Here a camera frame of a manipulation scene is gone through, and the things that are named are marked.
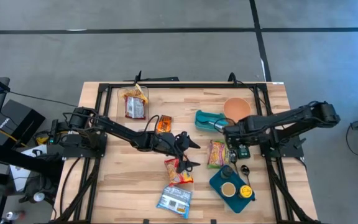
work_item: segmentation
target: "blue snack package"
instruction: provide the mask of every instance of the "blue snack package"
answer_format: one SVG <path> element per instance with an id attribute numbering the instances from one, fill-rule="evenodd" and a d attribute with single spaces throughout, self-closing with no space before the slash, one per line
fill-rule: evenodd
<path id="1" fill-rule="evenodd" d="M 166 186 L 162 191 L 157 208 L 164 208 L 188 218 L 192 192 L 178 187 Z"/>

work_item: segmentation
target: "bowl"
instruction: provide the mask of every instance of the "bowl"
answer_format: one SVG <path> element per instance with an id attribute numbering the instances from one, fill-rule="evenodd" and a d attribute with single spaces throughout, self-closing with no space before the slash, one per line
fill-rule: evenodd
<path id="1" fill-rule="evenodd" d="M 240 119 L 251 114 L 251 106 L 242 98 L 230 98 L 224 102 L 223 113 L 225 117 L 238 122 Z"/>

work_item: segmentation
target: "red snack bag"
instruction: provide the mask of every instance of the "red snack bag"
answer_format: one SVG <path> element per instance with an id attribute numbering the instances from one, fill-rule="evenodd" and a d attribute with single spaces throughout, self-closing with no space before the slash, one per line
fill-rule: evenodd
<path id="1" fill-rule="evenodd" d="M 145 101 L 140 98 L 125 96 L 125 117 L 133 119 L 145 119 Z"/>
<path id="2" fill-rule="evenodd" d="M 176 184 L 185 184 L 193 183 L 193 177 L 190 172 L 182 171 L 182 173 L 177 173 L 177 167 L 179 165 L 179 159 L 169 159 L 164 161 L 165 167 L 168 170 L 169 175 L 169 186 L 172 187 Z"/>

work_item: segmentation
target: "concrete floor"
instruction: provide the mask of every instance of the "concrete floor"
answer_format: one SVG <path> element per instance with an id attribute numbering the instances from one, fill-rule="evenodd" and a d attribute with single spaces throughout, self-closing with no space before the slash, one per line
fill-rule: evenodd
<path id="1" fill-rule="evenodd" d="M 358 27 L 358 0 L 256 0 L 262 28 Z M 152 27 L 253 27 L 248 0 L 0 0 L 0 30 Z M 333 103 L 342 121 L 315 129 L 304 150 L 319 219 L 358 223 L 358 157 L 345 133 L 358 120 L 358 32 L 264 33 L 272 80 L 285 82 L 292 107 Z M 257 40 L 250 33 L 0 35 L 0 77 L 20 93 L 76 104 L 85 81 L 178 76 L 183 81 L 264 81 Z M 50 121 L 71 108 L 8 95 Z M 349 142 L 358 152 L 358 132 Z M 46 222 L 46 203 L 17 204 L 26 220 Z"/>

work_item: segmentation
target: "wooden tabletop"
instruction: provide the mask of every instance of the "wooden tabletop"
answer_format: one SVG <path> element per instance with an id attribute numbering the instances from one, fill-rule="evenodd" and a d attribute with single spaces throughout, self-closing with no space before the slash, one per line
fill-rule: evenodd
<path id="1" fill-rule="evenodd" d="M 79 106 L 94 108 L 98 85 L 99 82 L 84 83 Z M 267 86 L 273 113 L 289 110 L 284 84 L 267 83 Z M 151 223 L 210 223 L 211 219 L 217 219 L 218 223 L 275 223 L 269 179 L 259 146 L 250 147 L 252 154 L 250 159 L 239 160 L 237 163 L 238 166 L 246 164 L 249 167 L 250 184 L 255 191 L 256 201 L 250 202 L 241 213 L 236 214 L 209 186 L 209 179 L 218 170 L 206 168 L 207 145 L 211 139 L 224 139 L 224 137 L 219 133 L 198 131 L 194 125 L 195 113 L 197 110 L 222 113 L 223 103 L 231 97 L 242 97 L 247 100 L 252 107 L 252 114 L 257 114 L 253 93 L 248 89 L 149 88 L 150 117 L 154 114 L 173 117 L 172 133 L 187 131 L 192 140 L 201 146 L 201 149 L 186 151 L 192 161 L 201 163 L 193 170 L 194 184 L 179 185 L 179 187 L 193 191 L 189 218 L 185 220 L 176 213 L 156 208 L 162 190 L 168 184 L 164 160 L 170 157 L 154 152 L 139 152 L 129 143 L 109 135 L 106 155 L 101 160 L 92 223 L 141 223 L 145 218 Z M 109 109 L 109 117 L 112 120 L 116 120 L 118 102 L 117 90 L 114 90 Z M 146 121 L 122 124 L 128 128 L 140 130 L 144 129 Z M 154 122 L 151 124 L 149 129 L 153 128 Z M 63 168 L 55 202 L 58 216 L 62 184 L 74 160 L 67 160 Z M 77 163 L 68 178 L 63 209 L 77 194 L 83 160 Z M 306 214 L 317 219 L 305 168 L 292 158 L 283 158 L 283 163 L 290 193 Z M 282 216 L 285 218 L 281 194 L 279 194 L 279 199 Z M 84 197 L 81 209 L 82 219 L 85 218 L 87 203 L 88 193 Z"/>

